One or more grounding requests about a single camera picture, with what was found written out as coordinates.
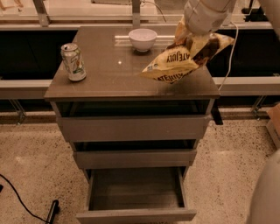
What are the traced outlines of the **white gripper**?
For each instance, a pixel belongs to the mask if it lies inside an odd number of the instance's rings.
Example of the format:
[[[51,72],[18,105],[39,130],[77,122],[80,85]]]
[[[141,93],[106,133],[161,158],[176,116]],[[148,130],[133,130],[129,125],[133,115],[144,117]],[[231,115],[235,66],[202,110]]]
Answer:
[[[187,0],[184,17],[175,31],[176,45],[190,45],[193,34],[205,35],[217,31],[228,16],[231,0]]]

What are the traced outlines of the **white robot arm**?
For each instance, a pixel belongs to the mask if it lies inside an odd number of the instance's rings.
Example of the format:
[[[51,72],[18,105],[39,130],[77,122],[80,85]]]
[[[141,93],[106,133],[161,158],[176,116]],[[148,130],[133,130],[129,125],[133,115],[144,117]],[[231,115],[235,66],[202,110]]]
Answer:
[[[205,35],[217,31],[237,0],[187,0],[184,30],[175,35],[182,42],[189,34]],[[258,0],[264,14],[280,39],[280,0]],[[246,224],[280,224],[280,150],[277,150],[257,180]]]

